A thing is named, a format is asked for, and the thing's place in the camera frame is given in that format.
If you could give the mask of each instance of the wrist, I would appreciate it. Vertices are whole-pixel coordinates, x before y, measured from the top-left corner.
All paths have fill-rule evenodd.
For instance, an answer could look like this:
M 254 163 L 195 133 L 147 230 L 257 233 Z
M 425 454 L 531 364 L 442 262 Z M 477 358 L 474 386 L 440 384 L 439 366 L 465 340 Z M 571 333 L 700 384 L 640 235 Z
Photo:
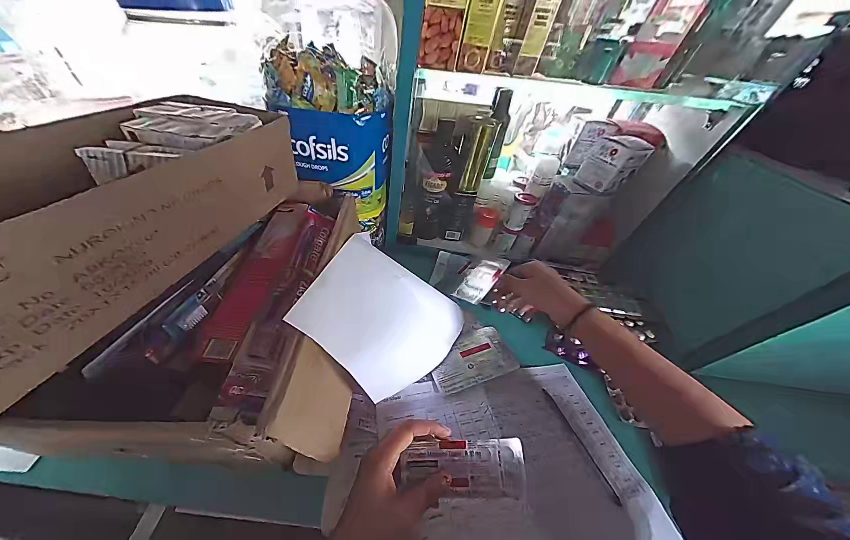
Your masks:
M 555 313 L 549 313 L 549 318 L 551 318 L 551 322 L 557 325 L 559 328 L 566 327 L 572 322 L 572 319 L 575 318 L 575 315 L 581 313 L 586 310 L 590 304 L 587 300 L 584 299 L 580 294 L 576 293 L 574 290 L 569 288 L 568 298 L 564 299 L 561 303 L 561 307 L 555 311 Z

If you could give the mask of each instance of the bracelet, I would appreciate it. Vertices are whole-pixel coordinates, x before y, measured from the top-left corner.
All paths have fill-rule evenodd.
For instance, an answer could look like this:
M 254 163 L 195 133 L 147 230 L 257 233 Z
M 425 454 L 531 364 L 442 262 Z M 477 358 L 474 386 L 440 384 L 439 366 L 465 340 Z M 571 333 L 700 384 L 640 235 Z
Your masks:
M 572 320 L 569 321 L 569 323 L 567 325 L 563 326 L 563 328 L 561 329 L 561 332 L 564 333 L 564 334 L 567 334 L 568 331 L 571 330 L 575 326 L 575 323 L 578 322 L 578 319 L 580 319 L 585 313 L 590 312 L 592 309 L 595 309 L 597 307 L 598 306 L 595 305 L 595 304 L 588 303 L 585 307 L 583 307 L 581 309 L 580 312 L 575 313 L 575 316 L 572 317 Z

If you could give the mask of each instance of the cofsils logo text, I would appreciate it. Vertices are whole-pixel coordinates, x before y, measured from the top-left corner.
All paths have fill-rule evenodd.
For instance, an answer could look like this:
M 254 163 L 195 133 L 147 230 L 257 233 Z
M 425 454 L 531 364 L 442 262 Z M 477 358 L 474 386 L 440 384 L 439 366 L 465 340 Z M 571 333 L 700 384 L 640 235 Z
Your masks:
M 329 143 L 318 142 L 318 137 L 312 135 L 308 140 L 291 140 L 291 153 L 306 160 L 320 160 L 323 162 L 346 162 L 348 160 L 348 146 L 338 144 L 334 137 Z

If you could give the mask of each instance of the arrow symbol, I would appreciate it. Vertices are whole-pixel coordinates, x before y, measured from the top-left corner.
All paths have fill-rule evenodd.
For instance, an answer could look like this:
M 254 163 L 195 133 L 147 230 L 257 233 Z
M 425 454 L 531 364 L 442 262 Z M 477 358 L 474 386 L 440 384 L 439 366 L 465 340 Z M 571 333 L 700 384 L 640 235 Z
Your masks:
M 275 172 L 275 169 L 265 166 L 262 169 L 262 180 L 264 180 L 264 190 L 271 191 L 275 186 L 275 178 L 272 173 Z

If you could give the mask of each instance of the red toothpaste box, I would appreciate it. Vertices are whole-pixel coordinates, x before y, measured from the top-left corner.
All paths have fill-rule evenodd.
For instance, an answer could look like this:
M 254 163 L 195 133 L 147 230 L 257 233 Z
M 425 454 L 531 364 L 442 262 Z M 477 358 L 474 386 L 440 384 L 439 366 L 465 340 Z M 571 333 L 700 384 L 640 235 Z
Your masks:
M 302 264 L 298 266 L 290 287 L 285 288 L 281 298 L 272 303 L 274 309 L 255 321 L 256 324 L 248 333 L 247 347 L 242 348 L 237 355 L 218 393 L 217 407 L 227 407 L 234 412 L 250 415 L 250 420 L 256 419 L 261 412 L 281 359 L 297 332 L 282 322 L 282 318 L 314 282 L 318 262 L 335 227 L 335 220 L 330 217 L 314 213 L 311 216 L 313 220 L 308 234 L 308 249 L 304 251 L 305 256 L 298 258 Z M 227 418 L 233 416 L 226 411 L 215 414 L 216 417 L 219 415 Z
M 201 362 L 232 363 L 252 323 L 272 319 L 283 308 L 282 295 L 296 287 L 319 220 L 323 226 L 324 221 L 334 225 L 334 220 L 310 212 L 307 204 L 282 204 L 275 210 L 221 305 L 199 327 L 194 350 Z

